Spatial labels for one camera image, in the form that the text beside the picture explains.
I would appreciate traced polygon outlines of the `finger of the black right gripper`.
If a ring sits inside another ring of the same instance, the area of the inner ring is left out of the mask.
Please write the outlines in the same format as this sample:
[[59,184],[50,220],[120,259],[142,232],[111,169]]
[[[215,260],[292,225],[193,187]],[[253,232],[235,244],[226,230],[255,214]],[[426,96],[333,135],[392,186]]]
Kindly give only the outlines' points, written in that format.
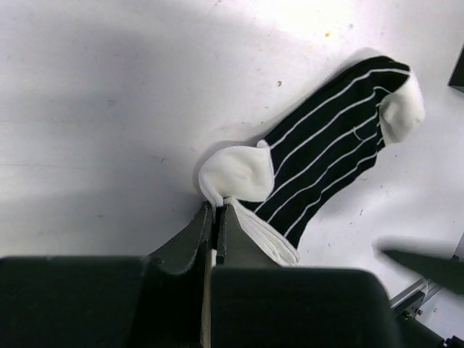
[[463,262],[401,249],[382,248],[380,253],[455,294],[463,294]]

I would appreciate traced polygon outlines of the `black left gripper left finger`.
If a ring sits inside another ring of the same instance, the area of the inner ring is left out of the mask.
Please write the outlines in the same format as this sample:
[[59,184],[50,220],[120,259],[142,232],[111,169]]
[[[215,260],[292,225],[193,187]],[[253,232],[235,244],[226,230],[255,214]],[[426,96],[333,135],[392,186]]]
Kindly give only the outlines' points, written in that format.
[[146,256],[1,259],[3,347],[199,347],[212,208]]

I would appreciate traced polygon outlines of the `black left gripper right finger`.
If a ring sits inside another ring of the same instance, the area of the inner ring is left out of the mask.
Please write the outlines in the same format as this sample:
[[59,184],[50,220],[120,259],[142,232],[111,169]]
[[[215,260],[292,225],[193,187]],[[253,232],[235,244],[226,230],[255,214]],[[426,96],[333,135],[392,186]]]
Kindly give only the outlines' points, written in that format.
[[217,211],[211,274],[213,347],[399,347],[386,292],[359,269],[281,267]]

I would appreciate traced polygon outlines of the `black pinstriped sock white toe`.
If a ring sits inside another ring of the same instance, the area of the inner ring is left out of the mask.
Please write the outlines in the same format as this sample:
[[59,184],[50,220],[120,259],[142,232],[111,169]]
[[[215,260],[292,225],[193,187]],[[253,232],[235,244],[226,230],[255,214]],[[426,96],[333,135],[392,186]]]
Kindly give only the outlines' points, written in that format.
[[218,150],[199,171],[213,207],[230,205],[275,263],[295,266],[311,218],[424,120],[413,69],[382,54],[354,61],[254,146]]

